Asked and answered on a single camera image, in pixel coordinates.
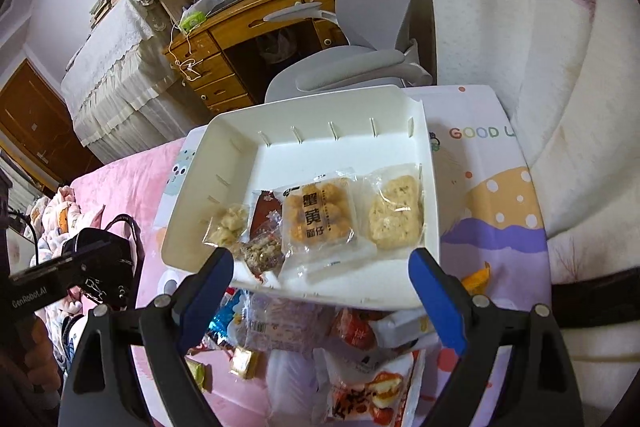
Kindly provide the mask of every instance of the finger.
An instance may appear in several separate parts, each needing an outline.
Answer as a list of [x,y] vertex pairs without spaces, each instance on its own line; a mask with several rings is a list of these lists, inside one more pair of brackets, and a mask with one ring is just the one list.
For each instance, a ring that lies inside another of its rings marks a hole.
[[30,368],[45,365],[50,360],[53,360],[53,345],[49,339],[36,344],[24,356],[24,363]]
[[42,386],[44,391],[55,391],[60,387],[58,365],[55,360],[51,360],[46,365],[41,365],[36,369],[31,369],[27,373],[27,378],[33,385]]
[[31,328],[31,338],[36,344],[39,344],[45,339],[49,338],[47,327],[39,317],[35,317],[35,321],[33,322],[33,328]]

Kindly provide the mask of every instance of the storage tray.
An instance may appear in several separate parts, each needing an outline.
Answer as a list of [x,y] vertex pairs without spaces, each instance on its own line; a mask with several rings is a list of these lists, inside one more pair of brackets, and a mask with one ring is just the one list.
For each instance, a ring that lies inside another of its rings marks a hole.
[[[386,166],[422,166],[424,245],[440,260],[431,145],[422,103],[396,86],[364,87],[220,114],[207,127],[173,209],[162,261],[195,272],[217,204],[249,204],[254,190],[311,181],[336,170],[362,176]],[[409,280],[410,249],[379,253],[303,277],[269,274],[261,284],[236,261],[234,287],[335,305],[397,310],[421,306]]]

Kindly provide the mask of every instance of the wooden desk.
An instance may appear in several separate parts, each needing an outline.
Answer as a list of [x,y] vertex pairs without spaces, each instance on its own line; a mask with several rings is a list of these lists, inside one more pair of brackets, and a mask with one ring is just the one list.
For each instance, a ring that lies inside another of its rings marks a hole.
[[193,68],[202,75],[200,78],[189,80],[182,75],[184,83],[213,113],[262,103],[274,73],[258,54],[255,37],[290,26],[300,57],[347,44],[340,28],[329,21],[262,20],[269,13],[301,2],[322,2],[322,9],[335,11],[335,0],[243,0],[207,19],[188,40],[180,34],[164,54],[171,64],[176,58],[180,62],[187,58],[201,61]]

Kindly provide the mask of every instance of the red dot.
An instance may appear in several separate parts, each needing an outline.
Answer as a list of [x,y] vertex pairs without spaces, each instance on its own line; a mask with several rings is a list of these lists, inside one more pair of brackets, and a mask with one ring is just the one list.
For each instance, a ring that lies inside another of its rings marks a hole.
[[438,353],[438,369],[450,373],[458,363],[456,352],[450,347],[443,347]]

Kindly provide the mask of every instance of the gray chair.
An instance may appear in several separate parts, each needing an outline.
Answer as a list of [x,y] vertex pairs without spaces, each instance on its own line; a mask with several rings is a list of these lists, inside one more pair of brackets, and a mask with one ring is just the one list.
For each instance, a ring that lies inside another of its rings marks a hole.
[[396,84],[428,86],[431,75],[419,64],[410,38],[412,0],[335,0],[336,13],[310,2],[267,15],[265,21],[329,20],[349,41],[303,58],[271,81],[265,102],[348,87]]

